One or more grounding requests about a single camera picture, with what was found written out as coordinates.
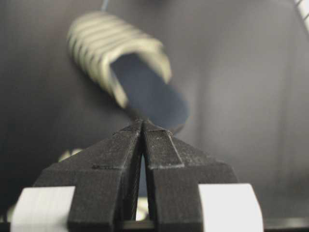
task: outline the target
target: white pad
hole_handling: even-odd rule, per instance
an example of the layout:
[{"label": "white pad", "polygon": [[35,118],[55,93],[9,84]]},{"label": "white pad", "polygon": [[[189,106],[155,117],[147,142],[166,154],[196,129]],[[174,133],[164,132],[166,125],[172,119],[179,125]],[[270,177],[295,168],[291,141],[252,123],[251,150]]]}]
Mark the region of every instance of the white pad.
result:
[{"label": "white pad", "polygon": [[250,184],[198,185],[204,232],[263,232],[260,206]]},{"label": "white pad", "polygon": [[74,186],[24,188],[16,205],[11,232],[68,232]]},{"label": "white pad", "polygon": [[298,9],[300,11],[302,18],[307,17],[307,15],[309,14],[309,0],[302,0],[298,4]]}]

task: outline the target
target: dark background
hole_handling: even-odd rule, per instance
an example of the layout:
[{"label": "dark background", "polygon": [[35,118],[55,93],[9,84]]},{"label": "dark background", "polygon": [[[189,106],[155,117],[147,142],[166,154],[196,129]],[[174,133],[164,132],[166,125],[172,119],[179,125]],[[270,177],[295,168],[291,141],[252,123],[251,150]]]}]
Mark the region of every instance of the dark background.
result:
[{"label": "dark background", "polygon": [[[0,209],[65,150],[130,123],[71,62],[66,33],[100,0],[0,2]],[[160,39],[190,117],[177,135],[252,183],[264,217],[309,214],[309,41],[292,0],[111,0]]]}]

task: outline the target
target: blurry object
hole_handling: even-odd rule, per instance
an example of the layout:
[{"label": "blurry object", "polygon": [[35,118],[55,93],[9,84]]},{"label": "blurry object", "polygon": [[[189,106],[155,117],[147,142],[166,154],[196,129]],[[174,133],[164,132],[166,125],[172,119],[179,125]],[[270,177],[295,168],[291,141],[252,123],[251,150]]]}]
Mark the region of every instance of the blurry object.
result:
[{"label": "blurry object", "polygon": [[295,2],[305,27],[309,31],[309,0],[295,0]]},{"label": "blurry object", "polygon": [[138,197],[136,209],[136,221],[143,221],[148,217],[148,199],[147,197]]},{"label": "blurry object", "polygon": [[114,15],[92,12],[74,20],[68,46],[76,64],[122,108],[169,129],[185,123],[188,108],[167,85],[169,59],[157,39]]}]

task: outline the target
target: wire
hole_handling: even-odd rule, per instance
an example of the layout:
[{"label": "wire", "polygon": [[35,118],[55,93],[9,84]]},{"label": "wire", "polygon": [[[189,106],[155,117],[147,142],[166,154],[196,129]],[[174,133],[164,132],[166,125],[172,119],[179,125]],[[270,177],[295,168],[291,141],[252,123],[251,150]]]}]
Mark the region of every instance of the wire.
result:
[{"label": "wire", "polygon": [[108,3],[109,3],[109,0],[103,0],[102,6],[101,6],[102,11],[106,11]]}]

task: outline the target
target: textured black plastic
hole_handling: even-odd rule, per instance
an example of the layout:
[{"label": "textured black plastic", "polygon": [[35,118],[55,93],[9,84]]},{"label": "textured black plastic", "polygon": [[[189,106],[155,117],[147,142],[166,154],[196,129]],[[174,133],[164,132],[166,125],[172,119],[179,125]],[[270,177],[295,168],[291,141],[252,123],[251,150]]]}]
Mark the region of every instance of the textured black plastic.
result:
[{"label": "textured black plastic", "polygon": [[141,158],[141,121],[43,170],[35,187],[76,186],[68,226],[113,231],[135,219]]},{"label": "textured black plastic", "polygon": [[232,168],[173,138],[143,126],[150,218],[157,231],[203,231],[199,183],[236,183]]}]

